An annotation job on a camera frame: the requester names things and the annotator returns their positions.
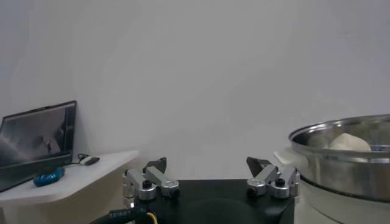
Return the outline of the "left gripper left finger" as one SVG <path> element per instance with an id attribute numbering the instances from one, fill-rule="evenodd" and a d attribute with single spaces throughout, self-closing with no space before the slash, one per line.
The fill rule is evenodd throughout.
<path id="1" fill-rule="evenodd" d="M 122 175 L 122 200 L 126 207 L 135 205 L 135 200 L 149 202 L 157 198 L 176 199 L 180 196 L 180 184 L 165 175 L 167 158 L 149 161 L 142 170 L 127 169 Z"/>

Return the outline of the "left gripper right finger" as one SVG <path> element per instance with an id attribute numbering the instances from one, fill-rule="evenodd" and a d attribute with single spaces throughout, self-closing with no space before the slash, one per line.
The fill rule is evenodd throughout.
<path id="1" fill-rule="evenodd" d="M 247 157 L 246 164 L 252 177 L 246 180 L 246 196 L 255 202 L 269 194 L 276 200 L 293 198 L 300 202 L 300 173 L 292 166 L 279 168 L 266 159 Z"/>

